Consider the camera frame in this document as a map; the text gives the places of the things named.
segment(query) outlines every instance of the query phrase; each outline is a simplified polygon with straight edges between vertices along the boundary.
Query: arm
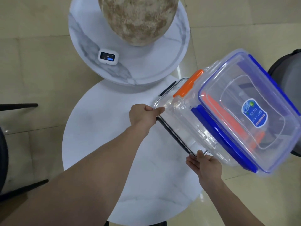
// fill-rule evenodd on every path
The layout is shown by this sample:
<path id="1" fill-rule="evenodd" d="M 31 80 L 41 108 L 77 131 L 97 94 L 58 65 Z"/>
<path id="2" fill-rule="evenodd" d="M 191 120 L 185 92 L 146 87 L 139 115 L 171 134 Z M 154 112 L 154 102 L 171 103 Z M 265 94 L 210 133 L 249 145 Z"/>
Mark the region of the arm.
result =
<path id="1" fill-rule="evenodd" d="M 226 226 L 264 226 L 222 180 L 222 165 L 213 156 L 189 155 L 186 164 L 199 176 L 203 189 L 209 195 Z"/>
<path id="2" fill-rule="evenodd" d="M 74 164 L 27 200 L 3 225 L 104 225 L 113 211 L 142 140 L 164 107 L 134 105 L 131 126 Z"/>

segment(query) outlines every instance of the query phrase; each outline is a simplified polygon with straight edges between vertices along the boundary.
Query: digital display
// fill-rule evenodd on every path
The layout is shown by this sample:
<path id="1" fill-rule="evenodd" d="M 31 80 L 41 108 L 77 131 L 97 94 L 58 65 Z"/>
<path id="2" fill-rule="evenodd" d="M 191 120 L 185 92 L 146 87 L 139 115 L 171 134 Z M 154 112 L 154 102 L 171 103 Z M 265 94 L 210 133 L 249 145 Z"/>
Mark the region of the digital display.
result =
<path id="1" fill-rule="evenodd" d="M 114 61 L 115 55 L 102 52 L 102 53 L 100 53 L 100 58 L 104 59 L 104 60 Z"/>

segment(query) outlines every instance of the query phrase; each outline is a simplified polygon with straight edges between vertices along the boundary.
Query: marble tabletop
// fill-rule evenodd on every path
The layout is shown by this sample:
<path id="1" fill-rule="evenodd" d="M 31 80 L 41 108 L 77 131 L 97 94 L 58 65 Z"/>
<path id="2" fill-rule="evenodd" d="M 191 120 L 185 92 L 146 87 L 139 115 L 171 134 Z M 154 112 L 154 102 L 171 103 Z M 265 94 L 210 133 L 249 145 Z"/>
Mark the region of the marble tabletop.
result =
<path id="1" fill-rule="evenodd" d="M 184 58 L 190 39 L 187 14 L 180 1 L 167 32 L 143 47 L 122 41 L 111 30 L 97 0 L 72 0 L 68 24 L 73 45 L 85 63 L 103 78 L 122 85 L 150 84 L 169 75 Z M 117 51 L 118 64 L 100 63 L 100 48 Z"/>
<path id="2" fill-rule="evenodd" d="M 177 80 L 168 76 L 151 86 L 120 86 L 103 80 L 77 103 L 66 124 L 64 169 L 130 126 L 133 104 L 152 105 Z M 141 143 L 109 221 L 129 226 L 160 223 L 185 210 L 201 193 L 197 175 L 185 164 L 187 153 L 157 122 Z"/>

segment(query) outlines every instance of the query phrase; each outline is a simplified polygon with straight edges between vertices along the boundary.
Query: sticker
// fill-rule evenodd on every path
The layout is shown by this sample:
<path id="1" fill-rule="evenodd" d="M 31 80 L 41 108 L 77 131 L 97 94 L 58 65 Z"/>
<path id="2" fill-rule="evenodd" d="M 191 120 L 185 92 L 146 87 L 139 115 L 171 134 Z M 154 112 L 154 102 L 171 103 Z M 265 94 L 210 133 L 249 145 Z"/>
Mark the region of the sticker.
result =
<path id="1" fill-rule="evenodd" d="M 268 120 L 268 114 L 253 98 L 244 102 L 241 112 L 252 122 L 256 128 L 261 128 Z"/>

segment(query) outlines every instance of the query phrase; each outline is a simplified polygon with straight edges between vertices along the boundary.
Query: floor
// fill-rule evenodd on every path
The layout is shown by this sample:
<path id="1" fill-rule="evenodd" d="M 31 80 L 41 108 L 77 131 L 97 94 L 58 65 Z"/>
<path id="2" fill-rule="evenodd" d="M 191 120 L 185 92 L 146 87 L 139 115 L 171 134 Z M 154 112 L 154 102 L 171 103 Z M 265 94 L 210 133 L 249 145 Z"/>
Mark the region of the floor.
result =
<path id="1" fill-rule="evenodd" d="M 78 100 L 102 78 L 77 55 L 69 37 L 71 0 L 0 0 L 0 104 L 39 103 L 0 113 L 9 146 L 3 192 L 63 171 L 64 126 Z M 181 0 L 191 27 L 188 51 L 172 73 L 191 76 L 237 48 L 267 70 L 301 47 L 301 0 Z M 301 158 L 290 156 L 260 178 L 223 167 L 223 179 L 266 225 L 301 225 Z M 202 193 L 169 226 L 223 225 Z"/>

